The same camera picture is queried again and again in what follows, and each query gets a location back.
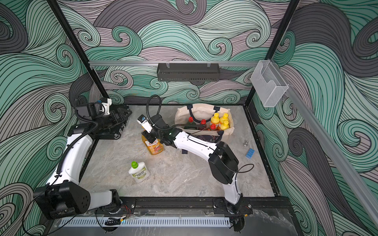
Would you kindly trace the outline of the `large orange soap bottle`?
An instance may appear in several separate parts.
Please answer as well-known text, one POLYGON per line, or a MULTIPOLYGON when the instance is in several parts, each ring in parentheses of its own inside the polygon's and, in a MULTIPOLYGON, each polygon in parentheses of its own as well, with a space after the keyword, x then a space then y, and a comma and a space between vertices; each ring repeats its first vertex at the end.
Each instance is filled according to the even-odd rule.
POLYGON ((147 136, 149 135, 149 133, 147 131, 143 131, 141 133, 141 135, 142 135, 141 136, 142 142, 144 143, 144 145, 146 146, 146 148, 148 149, 148 151, 150 152, 151 155, 156 155, 156 154, 162 153, 164 151, 164 147, 163 147, 163 145, 162 145, 162 143, 160 142, 159 139, 155 139, 151 143, 147 139, 147 136))

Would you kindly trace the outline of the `cream canvas shopping bag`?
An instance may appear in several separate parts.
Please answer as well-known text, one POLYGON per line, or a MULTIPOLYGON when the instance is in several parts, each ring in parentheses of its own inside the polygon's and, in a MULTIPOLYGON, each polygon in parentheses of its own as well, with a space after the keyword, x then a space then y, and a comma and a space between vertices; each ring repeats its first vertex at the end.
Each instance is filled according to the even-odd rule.
POLYGON ((191 136, 211 143, 227 143, 235 130, 229 109, 204 103, 179 108, 174 121, 184 124, 182 129, 191 136))

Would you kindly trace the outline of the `dark green bottle red cap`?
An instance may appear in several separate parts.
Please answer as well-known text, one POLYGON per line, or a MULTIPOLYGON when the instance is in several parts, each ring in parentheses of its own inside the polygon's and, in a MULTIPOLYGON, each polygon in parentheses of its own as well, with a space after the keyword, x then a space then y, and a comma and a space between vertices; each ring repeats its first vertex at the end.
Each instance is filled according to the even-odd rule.
POLYGON ((184 126, 184 129, 198 129, 196 122, 194 121, 193 117, 188 118, 187 124, 184 126))

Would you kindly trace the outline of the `orange bottle yellow cap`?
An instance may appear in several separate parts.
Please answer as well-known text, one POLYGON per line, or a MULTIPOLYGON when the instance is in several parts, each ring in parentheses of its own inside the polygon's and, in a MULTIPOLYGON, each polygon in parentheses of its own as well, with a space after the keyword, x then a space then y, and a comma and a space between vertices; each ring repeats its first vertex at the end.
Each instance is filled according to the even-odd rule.
POLYGON ((219 129, 220 130, 227 130, 229 129, 230 126, 229 126, 229 120, 224 120, 220 125, 219 125, 219 129))
POLYGON ((211 120, 210 120, 210 125, 211 124, 215 124, 217 126, 217 129, 218 130, 218 126, 219 126, 219 123, 220 123, 220 117, 219 117, 219 113, 214 113, 214 115, 211 117, 211 120))
POLYGON ((229 122, 228 113, 224 113, 222 117, 220 117, 220 124, 223 124, 225 121, 229 122))

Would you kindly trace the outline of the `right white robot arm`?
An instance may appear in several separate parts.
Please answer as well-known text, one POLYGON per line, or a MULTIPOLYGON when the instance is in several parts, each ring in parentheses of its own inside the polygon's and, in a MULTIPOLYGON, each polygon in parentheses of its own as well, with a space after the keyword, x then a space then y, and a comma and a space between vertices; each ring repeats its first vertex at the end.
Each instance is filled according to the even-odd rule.
POLYGON ((208 162, 212 176, 223 185, 224 198, 237 205, 241 195, 237 190, 239 161, 225 142, 210 143, 186 133, 180 128, 159 130, 145 125, 142 134, 148 141, 160 140, 163 144, 191 152, 208 162))

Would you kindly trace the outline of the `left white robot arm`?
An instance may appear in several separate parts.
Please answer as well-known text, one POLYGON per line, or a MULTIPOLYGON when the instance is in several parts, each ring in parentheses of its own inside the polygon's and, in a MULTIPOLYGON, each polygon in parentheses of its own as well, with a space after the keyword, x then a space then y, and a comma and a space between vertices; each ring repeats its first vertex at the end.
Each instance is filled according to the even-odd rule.
POLYGON ((93 141, 117 140, 132 114, 128 105, 94 102, 78 105, 75 115, 81 121, 69 130, 66 148, 46 185, 37 188, 33 198, 49 220, 84 214, 100 208, 118 213, 122 201, 117 190, 89 192, 81 187, 82 168, 93 141))

